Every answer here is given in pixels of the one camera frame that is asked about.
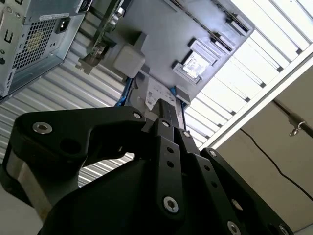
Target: black metal bracket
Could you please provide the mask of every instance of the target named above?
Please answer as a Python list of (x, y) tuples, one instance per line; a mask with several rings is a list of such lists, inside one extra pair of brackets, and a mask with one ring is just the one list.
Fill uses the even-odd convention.
[[(39, 212), (40, 235), (292, 235), (216, 151), (199, 152), (171, 105), (156, 107), (154, 122), (127, 106), (16, 120), (0, 180)], [(78, 188), (81, 167), (125, 152), (135, 159)]]

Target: white wall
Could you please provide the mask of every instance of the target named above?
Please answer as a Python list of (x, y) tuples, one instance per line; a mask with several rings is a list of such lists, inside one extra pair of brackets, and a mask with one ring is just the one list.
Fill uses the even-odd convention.
[(35, 210), (0, 186), (0, 235), (37, 235), (42, 222)]
[[(313, 126), (313, 68), (278, 99)], [(292, 126), (274, 104), (267, 105), (243, 129), (278, 164), (281, 171), (313, 196), (313, 139), (300, 132), (289, 137)], [(313, 224), (313, 202), (283, 178), (265, 155), (241, 131), (217, 151), (290, 226), (299, 231)]]
[(295, 235), (313, 235), (313, 225), (296, 232)]

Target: power cable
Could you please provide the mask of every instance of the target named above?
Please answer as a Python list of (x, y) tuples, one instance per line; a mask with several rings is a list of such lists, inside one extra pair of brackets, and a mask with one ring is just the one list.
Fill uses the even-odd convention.
[(300, 189), (308, 198), (310, 198), (311, 201), (313, 201), (313, 197), (309, 195), (299, 184), (297, 184), (295, 181), (293, 181), (291, 178), (289, 178), (287, 175), (285, 175), (278, 167), (278, 165), (273, 161), (273, 159), (257, 144), (257, 142), (254, 140), (254, 138), (249, 135), (246, 131), (243, 129), (240, 129), (245, 135), (247, 135), (254, 145), (270, 160), (270, 162), (276, 167), (277, 171), (281, 176), (283, 176), (285, 179), (289, 180), (291, 183), (293, 183), (298, 189)]

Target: ceiling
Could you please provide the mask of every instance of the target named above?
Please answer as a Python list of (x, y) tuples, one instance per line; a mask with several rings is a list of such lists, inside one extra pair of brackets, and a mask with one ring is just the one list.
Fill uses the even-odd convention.
[[(278, 96), (282, 103), (311, 126), (312, 78), (313, 67)], [(253, 117), (243, 129), (254, 137), (283, 173), (313, 196), (312, 138), (304, 132), (289, 137), (292, 126), (273, 103)], [(217, 150), (294, 231), (313, 223), (313, 202), (280, 176), (245, 134), (236, 132)]]

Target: black wire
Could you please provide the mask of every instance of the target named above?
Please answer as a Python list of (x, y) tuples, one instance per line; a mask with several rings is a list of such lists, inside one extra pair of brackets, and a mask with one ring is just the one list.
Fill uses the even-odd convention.
[(289, 180), (291, 183), (293, 183), (296, 187), (298, 187), (298, 189), (300, 189), (308, 198), (311, 199), (311, 201), (313, 201), (313, 197), (311, 195), (309, 195), (299, 184), (297, 184), (295, 181), (293, 181), (291, 178), (289, 178), (287, 175), (285, 175), (278, 167), (278, 165), (273, 161), (272, 158), (269, 157), (269, 155), (257, 144), (257, 142), (254, 140), (254, 138), (249, 135), (246, 131), (244, 131), (243, 129), (240, 129), (243, 133), (245, 133), (254, 143), (254, 145), (271, 161), (271, 163), (276, 167), (277, 171), (279, 172), (279, 174), (281, 176), (283, 176), (285, 179)]
[(184, 110), (184, 102), (180, 101), (180, 105), (181, 105), (181, 115), (182, 115), (182, 121), (184, 123), (184, 129), (187, 130), (186, 119), (185, 119), (185, 110)]

